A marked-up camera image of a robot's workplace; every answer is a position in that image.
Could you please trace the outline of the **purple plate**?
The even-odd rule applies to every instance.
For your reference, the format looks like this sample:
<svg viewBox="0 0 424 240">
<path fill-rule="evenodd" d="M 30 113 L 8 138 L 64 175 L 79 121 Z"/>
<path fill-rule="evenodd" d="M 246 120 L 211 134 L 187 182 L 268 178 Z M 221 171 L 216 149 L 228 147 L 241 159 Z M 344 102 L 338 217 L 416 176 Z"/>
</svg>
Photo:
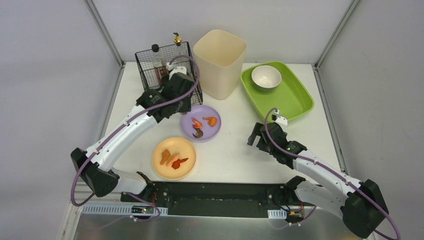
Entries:
<svg viewBox="0 0 424 240">
<path fill-rule="evenodd" d="M 192 140 L 206 142 L 221 129 L 222 119 L 217 110 L 207 105 L 196 105 L 180 120 L 183 133 Z"/>
</svg>

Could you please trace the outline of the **red label sauce bottle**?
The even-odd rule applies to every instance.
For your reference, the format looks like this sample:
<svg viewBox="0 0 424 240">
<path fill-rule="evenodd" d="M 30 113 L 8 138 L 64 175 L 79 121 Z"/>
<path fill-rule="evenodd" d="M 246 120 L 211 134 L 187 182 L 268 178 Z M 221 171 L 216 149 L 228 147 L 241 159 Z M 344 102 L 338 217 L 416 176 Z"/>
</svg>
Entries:
<svg viewBox="0 0 424 240">
<path fill-rule="evenodd" d="M 168 70 L 166 68 L 167 61 L 164 56 L 160 52 L 160 47 L 157 44 L 153 44 L 151 46 L 152 50 L 152 58 L 151 63 L 156 74 L 159 85 L 162 84 L 162 78 L 168 74 Z"/>
</svg>

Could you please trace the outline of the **orange plate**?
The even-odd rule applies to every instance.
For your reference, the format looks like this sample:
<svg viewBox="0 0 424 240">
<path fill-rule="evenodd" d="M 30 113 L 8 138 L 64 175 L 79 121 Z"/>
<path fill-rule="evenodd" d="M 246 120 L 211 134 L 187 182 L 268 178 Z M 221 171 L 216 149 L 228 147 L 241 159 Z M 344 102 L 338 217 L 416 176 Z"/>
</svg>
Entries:
<svg viewBox="0 0 424 240">
<path fill-rule="evenodd" d="M 197 154 L 193 144 L 182 137 L 171 137 L 159 143 L 152 153 L 155 172 L 167 180 L 179 180 L 195 167 Z"/>
</svg>

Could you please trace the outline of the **clear glass oil bottle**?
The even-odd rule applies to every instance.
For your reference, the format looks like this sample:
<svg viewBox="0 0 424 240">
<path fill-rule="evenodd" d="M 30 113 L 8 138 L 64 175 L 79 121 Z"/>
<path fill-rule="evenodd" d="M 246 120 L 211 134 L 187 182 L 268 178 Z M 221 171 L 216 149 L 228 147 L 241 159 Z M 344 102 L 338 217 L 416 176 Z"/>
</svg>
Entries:
<svg viewBox="0 0 424 240">
<path fill-rule="evenodd" d="M 187 49 L 186 47 L 182 44 L 182 38 L 180 37 L 180 35 L 177 32 L 174 32 L 174 43 L 175 43 L 175 48 L 174 48 L 174 52 L 173 52 L 173 58 L 185 55 L 188 55 Z M 174 61 L 174 64 L 177 65 L 178 67 L 186 67 L 187 66 L 187 60 L 184 57 L 180 57 L 178 59 L 176 59 Z"/>
</svg>

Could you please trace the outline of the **white bowl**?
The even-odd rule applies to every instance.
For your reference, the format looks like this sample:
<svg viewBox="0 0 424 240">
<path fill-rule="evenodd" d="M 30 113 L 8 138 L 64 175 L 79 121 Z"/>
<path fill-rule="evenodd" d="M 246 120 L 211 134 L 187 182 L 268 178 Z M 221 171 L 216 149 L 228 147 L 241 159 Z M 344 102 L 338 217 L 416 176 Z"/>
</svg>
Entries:
<svg viewBox="0 0 424 240">
<path fill-rule="evenodd" d="M 281 73 L 273 66 L 260 65 L 253 69 L 251 73 L 253 87 L 262 92 L 268 93 L 276 89 L 282 82 Z"/>
</svg>

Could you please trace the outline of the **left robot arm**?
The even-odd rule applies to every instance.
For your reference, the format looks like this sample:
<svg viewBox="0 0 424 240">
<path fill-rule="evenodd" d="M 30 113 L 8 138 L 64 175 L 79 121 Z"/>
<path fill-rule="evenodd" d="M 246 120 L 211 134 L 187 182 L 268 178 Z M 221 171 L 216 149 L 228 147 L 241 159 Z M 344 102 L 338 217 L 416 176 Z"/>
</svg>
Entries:
<svg viewBox="0 0 424 240">
<path fill-rule="evenodd" d="M 140 194 L 149 184 L 141 172 L 114 168 L 118 158 L 147 130 L 164 118 L 191 109 L 195 80 L 182 72 L 171 73 L 159 89 L 146 90 L 128 115 L 107 135 L 86 150 L 75 148 L 71 160 L 78 176 L 96 197 L 112 192 Z"/>
</svg>

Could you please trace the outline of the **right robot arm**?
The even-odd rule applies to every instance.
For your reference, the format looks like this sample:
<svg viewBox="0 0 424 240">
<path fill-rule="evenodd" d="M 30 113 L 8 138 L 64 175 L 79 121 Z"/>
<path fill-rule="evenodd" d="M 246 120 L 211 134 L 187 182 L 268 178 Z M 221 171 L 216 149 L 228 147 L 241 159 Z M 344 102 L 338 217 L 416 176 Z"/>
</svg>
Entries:
<svg viewBox="0 0 424 240">
<path fill-rule="evenodd" d="M 360 181 L 337 170 L 316 157 L 301 143 L 287 140 L 287 133 L 275 122 L 254 125 L 247 144 L 273 156 L 282 165 L 296 170 L 304 177 L 290 179 L 284 189 L 291 198 L 313 204 L 342 219 L 357 237 L 368 238 L 389 214 L 377 183 Z"/>
</svg>

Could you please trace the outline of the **orange shrimp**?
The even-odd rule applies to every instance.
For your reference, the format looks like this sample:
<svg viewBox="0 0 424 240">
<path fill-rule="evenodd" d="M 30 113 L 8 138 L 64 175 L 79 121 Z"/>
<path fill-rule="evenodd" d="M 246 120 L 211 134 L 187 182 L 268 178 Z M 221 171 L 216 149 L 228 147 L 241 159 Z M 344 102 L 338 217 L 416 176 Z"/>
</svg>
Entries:
<svg viewBox="0 0 424 240">
<path fill-rule="evenodd" d="M 201 128 L 203 127 L 202 122 L 201 122 L 201 121 L 199 121 L 199 120 L 197 120 L 196 118 L 192 117 L 192 118 L 191 118 L 191 120 L 192 120 L 192 122 L 193 122 L 192 127 L 193 127 L 194 129 L 201 129 Z"/>
</svg>

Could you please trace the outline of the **orange chicken drumstick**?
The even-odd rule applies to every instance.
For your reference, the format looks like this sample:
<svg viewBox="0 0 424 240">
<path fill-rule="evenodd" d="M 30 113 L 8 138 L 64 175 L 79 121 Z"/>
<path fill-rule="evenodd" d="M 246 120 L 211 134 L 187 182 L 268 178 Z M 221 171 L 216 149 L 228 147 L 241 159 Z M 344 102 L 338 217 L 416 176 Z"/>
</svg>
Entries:
<svg viewBox="0 0 424 240">
<path fill-rule="evenodd" d="M 207 121 L 207 124 L 208 124 L 210 127 L 214 127 L 214 126 L 218 123 L 217 118 L 216 118 L 216 117 L 213 117 L 213 116 L 210 116 L 210 117 L 203 117 L 202 119 L 203 119 L 203 120 L 205 120 L 205 121 Z"/>
</svg>

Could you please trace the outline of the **green plastic tub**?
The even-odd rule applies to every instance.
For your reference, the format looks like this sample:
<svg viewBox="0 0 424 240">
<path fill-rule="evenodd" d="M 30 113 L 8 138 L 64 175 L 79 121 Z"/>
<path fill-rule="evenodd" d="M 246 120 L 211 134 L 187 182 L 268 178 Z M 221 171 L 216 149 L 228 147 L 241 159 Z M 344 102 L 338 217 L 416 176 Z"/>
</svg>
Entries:
<svg viewBox="0 0 424 240">
<path fill-rule="evenodd" d="M 270 66 L 278 70 L 282 81 L 275 90 L 261 92 L 255 87 L 252 73 L 260 66 Z M 309 113 L 315 102 L 303 83 L 283 62 L 271 61 L 251 66 L 241 72 L 240 80 L 244 91 L 259 117 L 264 120 L 271 108 L 277 108 L 288 121 Z"/>
</svg>

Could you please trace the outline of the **fried chicken piece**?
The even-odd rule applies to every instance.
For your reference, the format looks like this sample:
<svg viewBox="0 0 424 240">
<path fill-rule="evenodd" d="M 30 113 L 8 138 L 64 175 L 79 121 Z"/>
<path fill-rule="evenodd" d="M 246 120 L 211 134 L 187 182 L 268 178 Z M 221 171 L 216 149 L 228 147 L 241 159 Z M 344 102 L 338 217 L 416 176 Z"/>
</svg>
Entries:
<svg viewBox="0 0 424 240">
<path fill-rule="evenodd" d="M 159 162 L 160 165 L 164 165 L 169 158 L 171 157 L 171 153 L 168 149 L 165 149 L 162 153 L 161 153 L 161 160 Z"/>
</svg>

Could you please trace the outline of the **pink sausage slice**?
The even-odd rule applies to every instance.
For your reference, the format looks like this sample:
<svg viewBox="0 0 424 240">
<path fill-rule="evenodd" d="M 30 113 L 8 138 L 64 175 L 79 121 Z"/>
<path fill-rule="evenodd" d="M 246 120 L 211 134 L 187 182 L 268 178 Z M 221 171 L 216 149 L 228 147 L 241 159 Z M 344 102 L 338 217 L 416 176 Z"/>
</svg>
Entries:
<svg viewBox="0 0 424 240">
<path fill-rule="evenodd" d="M 171 166 L 173 162 L 178 160 L 181 157 L 180 153 L 174 153 L 165 163 L 167 167 Z"/>
</svg>

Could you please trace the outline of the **red shrimp piece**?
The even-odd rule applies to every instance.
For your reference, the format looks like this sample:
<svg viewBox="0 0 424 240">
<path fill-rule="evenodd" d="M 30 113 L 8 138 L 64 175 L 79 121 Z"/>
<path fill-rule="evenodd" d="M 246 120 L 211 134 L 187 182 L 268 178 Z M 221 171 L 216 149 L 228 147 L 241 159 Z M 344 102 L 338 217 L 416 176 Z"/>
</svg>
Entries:
<svg viewBox="0 0 424 240">
<path fill-rule="evenodd" d="M 176 161 L 174 161 L 171 165 L 171 167 L 175 170 L 179 169 L 181 164 L 186 162 L 189 158 L 183 158 L 183 159 L 178 159 Z"/>
</svg>

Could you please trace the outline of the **cream plastic bin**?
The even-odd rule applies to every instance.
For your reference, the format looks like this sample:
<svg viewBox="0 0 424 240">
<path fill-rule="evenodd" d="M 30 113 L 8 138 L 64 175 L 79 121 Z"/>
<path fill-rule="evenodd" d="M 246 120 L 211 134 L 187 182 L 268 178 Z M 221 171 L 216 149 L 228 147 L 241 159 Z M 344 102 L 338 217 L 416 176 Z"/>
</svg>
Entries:
<svg viewBox="0 0 424 240">
<path fill-rule="evenodd" d="M 247 42 L 221 29 L 205 34 L 192 48 L 203 92 L 225 100 L 237 87 Z"/>
</svg>

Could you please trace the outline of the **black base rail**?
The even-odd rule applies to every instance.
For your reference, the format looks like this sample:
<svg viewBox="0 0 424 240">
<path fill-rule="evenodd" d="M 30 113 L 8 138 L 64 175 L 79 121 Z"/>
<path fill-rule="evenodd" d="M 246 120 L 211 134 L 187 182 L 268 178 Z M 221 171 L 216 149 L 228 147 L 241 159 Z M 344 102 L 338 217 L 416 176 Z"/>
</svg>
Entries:
<svg viewBox="0 0 424 240">
<path fill-rule="evenodd" d="M 301 201 L 283 183 L 213 183 L 155 181 L 138 199 L 121 194 L 121 202 L 145 200 L 168 215 L 266 218 L 270 210 L 294 210 Z"/>
</svg>

